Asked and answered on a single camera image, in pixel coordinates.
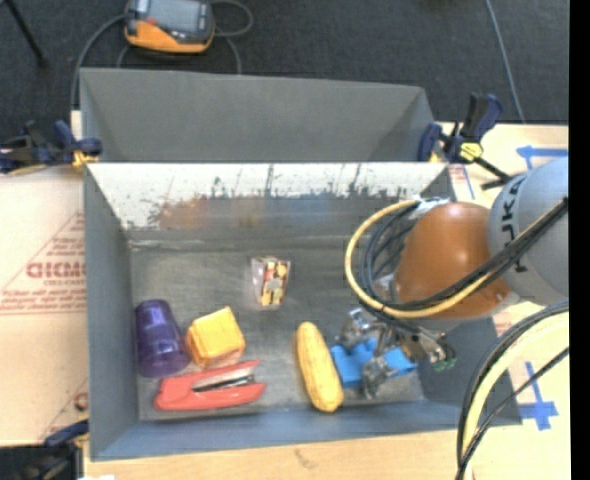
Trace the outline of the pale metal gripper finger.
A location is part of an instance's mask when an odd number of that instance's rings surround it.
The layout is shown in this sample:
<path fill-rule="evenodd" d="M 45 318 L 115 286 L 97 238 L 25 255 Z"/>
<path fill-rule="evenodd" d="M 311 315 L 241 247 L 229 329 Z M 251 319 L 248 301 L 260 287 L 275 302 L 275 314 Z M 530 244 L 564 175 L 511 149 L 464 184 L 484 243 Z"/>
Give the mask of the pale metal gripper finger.
<path fill-rule="evenodd" d="M 361 308 L 354 308 L 348 312 L 341 329 L 341 345 L 351 350 L 365 342 L 369 335 L 378 328 L 378 322 L 367 318 Z"/>
<path fill-rule="evenodd" d="M 374 355 L 361 368 L 362 391 L 366 398 L 377 395 L 379 387 L 393 378 L 398 369 L 392 366 L 384 355 Z"/>

